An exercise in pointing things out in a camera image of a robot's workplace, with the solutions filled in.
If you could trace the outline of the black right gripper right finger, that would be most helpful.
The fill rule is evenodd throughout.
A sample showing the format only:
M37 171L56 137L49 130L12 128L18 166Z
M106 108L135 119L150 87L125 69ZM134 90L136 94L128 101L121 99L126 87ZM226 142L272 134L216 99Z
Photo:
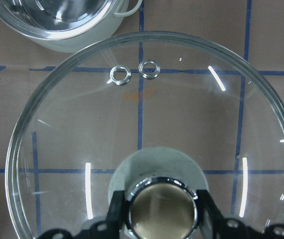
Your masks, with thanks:
M224 217L207 190L196 191L197 226L205 239L284 239L284 224L259 232L236 218Z

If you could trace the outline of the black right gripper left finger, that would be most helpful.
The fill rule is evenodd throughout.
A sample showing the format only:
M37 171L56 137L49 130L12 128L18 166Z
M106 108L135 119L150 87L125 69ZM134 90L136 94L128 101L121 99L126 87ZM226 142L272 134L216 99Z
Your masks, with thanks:
M108 213L103 220L83 226L81 231L73 236L63 229L51 229L39 236L40 239L119 239L120 230L125 224L127 203L124 191L114 191Z

